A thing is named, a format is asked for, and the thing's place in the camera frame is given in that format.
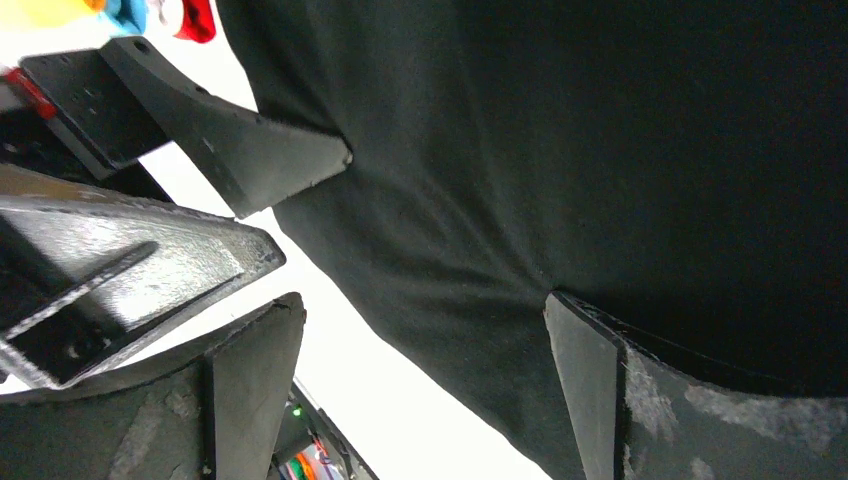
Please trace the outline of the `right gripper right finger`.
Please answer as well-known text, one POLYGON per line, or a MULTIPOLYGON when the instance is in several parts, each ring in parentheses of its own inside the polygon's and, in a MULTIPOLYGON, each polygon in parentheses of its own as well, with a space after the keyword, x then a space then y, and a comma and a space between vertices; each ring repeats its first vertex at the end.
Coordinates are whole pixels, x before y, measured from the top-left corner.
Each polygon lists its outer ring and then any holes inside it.
POLYGON ((571 294, 544 319, 590 479, 843 479, 847 399, 703 355, 571 294))

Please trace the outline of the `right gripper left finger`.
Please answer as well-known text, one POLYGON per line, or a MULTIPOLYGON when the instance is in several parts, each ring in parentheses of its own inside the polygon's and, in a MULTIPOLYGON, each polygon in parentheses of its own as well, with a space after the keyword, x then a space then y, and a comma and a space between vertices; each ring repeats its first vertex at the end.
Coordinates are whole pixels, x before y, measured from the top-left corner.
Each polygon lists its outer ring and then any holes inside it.
POLYGON ((262 479, 306 311, 285 294, 66 390, 1 399, 5 479, 262 479))

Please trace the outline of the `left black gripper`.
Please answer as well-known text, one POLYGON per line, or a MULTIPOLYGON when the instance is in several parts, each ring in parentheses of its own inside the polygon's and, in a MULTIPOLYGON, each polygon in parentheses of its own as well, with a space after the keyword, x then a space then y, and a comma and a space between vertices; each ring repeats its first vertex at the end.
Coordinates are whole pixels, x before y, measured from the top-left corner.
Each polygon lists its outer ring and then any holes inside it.
MULTIPOLYGON (((339 137, 208 93, 143 37, 1 72, 1 160, 135 197, 170 196, 140 163, 176 143, 245 219, 344 172, 339 137)), ((285 264, 264 230, 129 198, 1 198, 1 250, 34 294, 1 323, 1 368, 64 390, 120 366, 285 264)))

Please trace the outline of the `black t shirt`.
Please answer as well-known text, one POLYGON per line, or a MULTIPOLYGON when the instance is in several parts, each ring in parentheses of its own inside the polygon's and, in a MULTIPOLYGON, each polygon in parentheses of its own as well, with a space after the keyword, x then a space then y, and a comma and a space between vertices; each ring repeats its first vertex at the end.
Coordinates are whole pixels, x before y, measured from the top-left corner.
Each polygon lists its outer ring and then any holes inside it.
POLYGON ((282 231, 554 479, 564 292, 847 399, 843 1, 221 1, 260 113, 341 136, 282 231))

